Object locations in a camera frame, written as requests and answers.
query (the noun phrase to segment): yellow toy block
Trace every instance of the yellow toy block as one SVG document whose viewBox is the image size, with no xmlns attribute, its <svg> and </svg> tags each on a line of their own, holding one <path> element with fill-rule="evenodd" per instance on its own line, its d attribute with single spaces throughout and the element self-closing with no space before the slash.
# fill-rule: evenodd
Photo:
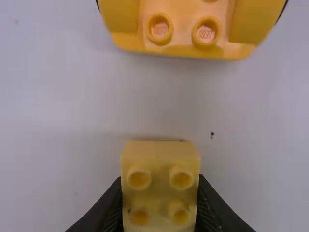
<svg viewBox="0 0 309 232">
<path fill-rule="evenodd" d="M 97 0 L 124 50 L 193 58 L 247 57 L 287 0 Z"/>
<path fill-rule="evenodd" d="M 125 232 L 194 231 L 200 158 L 191 142 L 129 142 L 121 172 Z"/>
</svg>

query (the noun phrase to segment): yellow lego stud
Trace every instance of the yellow lego stud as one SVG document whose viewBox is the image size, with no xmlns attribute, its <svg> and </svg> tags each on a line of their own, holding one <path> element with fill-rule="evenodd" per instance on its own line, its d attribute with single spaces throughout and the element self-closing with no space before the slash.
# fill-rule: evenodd
<svg viewBox="0 0 309 232">
<path fill-rule="evenodd" d="M 172 167 L 169 172 L 169 184 L 177 190 L 186 190 L 194 183 L 193 175 L 190 171 L 177 166 Z"/>
<path fill-rule="evenodd" d="M 220 36 L 220 23 L 214 17 L 202 18 L 192 29 L 192 43 L 199 48 L 208 48 L 215 45 Z"/>
<path fill-rule="evenodd" d="M 137 226 L 145 226 L 149 221 L 149 213 L 146 209 L 132 209 L 129 214 L 132 223 Z"/>
<path fill-rule="evenodd" d="M 135 190 L 144 190 L 151 183 L 151 174 L 149 170 L 132 168 L 127 175 L 128 185 Z"/>
<path fill-rule="evenodd" d="M 132 141 L 121 158 L 125 232 L 193 232 L 200 158 L 191 142 Z"/>
<path fill-rule="evenodd" d="M 174 27 L 166 14 L 154 14 L 147 22 L 146 36 L 156 45 L 168 44 L 173 36 Z"/>
<path fill-rule="evenodd" d="M 186 226 L 190 221 L 191 213 L 188 205 L 181 201 L 172 201 L 169 204 L 169 219 L 178 226 Z"/>
</svg>

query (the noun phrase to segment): lego stud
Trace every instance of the lego stud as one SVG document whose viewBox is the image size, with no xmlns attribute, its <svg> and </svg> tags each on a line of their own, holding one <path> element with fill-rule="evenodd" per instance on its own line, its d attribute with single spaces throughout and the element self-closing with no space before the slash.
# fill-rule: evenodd
<svg viewBox="0 0 309 232">
<path fill-rule="evenodd" d="M 190 221 L 190 210 L 184 202 L 171 202 L 169 204 L 169 219 L 177 226 L 187 226 Z"/>
<path fill-rule="evenodd" d="M 126 181 L 134 190 L 145 190 L 151 184 L 150 171 L 133 168 L 129 171 Z"/>
<path fill-rule="evenodd" d="M 147 225 L 149 221 L 149 213 L 144 208 L 132 209 L 129 214 L 132 223 L 137 226 Z"/>
<path fill-rule="evenodd" d="M 220 23 L 214 17 L 202 18 L 192 29 L 192 43 L 199 48 L 215 45 L 220 36 Z"/>
<path fill-rule="evenodd" d="M 174 27 L 166 14 L 152 15 L 146 24 L 146 36 L 158 46 L 167 45 L 173 36 Z"/>
<path fill-rule="evenodd" d="M 177 190 L 186 190 L 193 185 L 194 178 L 190 171 L 173 167 L 169 171 L 169 184 Z"/>
</svg>

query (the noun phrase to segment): yellow plastic piece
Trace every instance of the yellow plastic piece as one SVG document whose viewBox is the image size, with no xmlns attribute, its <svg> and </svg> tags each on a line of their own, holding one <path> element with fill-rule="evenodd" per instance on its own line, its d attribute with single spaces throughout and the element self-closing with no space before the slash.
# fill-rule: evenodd
<svg viewBox="0 0 309 232">
<path fill-rule="evenodd" d="M 247 57 L 286 0 L 98 0 L 124 50 L 193 58 Z"/>
<path fill-rule="evenodd" d="M 127 143 L 121 158 L 125 232 L 193 232 L 199 173 L 191 142 Z"/>
<path fill-rule="evenodd" d="M 229 40 L 260 44 L 274 27 L 286 0 L 237 0 Z"/>
</svg>

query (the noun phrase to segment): white surface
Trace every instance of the white surface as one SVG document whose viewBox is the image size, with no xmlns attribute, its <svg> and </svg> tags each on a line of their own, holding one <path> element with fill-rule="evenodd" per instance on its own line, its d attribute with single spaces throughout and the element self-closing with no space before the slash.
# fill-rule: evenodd
<svg viewBox="0 0 309 232">
<path fill-rule="evenodd" d="M 64 231 L 119 175 L 126 140 L 184 138 L 258 232 L 305 231 L 308 8 L 290 1 L 250 58 L 223 62 L 125 53 L 94 0 L 1 1 L 0 230 Z"/>
</svg>

